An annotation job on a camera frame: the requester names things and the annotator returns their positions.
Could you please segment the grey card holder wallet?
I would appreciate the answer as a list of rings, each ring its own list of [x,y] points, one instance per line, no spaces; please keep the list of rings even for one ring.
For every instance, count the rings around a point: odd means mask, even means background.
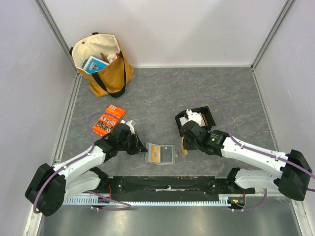
[[[178,157],[179,153],[175,149],[174,145],[159,145],[161,147],[161,162],[160,163],[153,163],[148,161],[148,152],[145,154],[145,162],[150,164],[156,165],[173,165],[176,162],[176,158]]]

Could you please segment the black card tray box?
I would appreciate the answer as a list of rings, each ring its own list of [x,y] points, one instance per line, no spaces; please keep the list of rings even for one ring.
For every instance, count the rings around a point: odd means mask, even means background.
[[[184,110],[175,116],[175,122],[177,124],[181,137],[183,136],[181,128],[188,121],[194,121],[199,124],[200,127],[212,128],[216,126],[216,123],[208,106],[193,108],[191,110]]]

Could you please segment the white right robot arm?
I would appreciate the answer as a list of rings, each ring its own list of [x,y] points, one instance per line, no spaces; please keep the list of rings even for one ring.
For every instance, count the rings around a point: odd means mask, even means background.
[[[305,199],[314,174],[300,151],[271,151],[219,130],[208,131],[195,121],[184,124],[181,133],[196,149],[207,155],[239,160],[257,168],[254,171],[232,169],[225,181],[228,192],[235,194],[241,189],[262,188],[278,190],[296,201]]]

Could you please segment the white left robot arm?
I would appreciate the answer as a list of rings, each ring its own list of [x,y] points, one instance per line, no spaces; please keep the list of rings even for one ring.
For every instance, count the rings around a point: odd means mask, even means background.
[[[25,192],[25,197],[33,205],[33,212],[51,216],[71,197],[90,190],[105,192],[108,175],[98,168],[99,165],[120,151],[128,155],[147,151],[135,125],[133,120],[122,121],[81,154],[54,166],[47,163],[39,166]]]

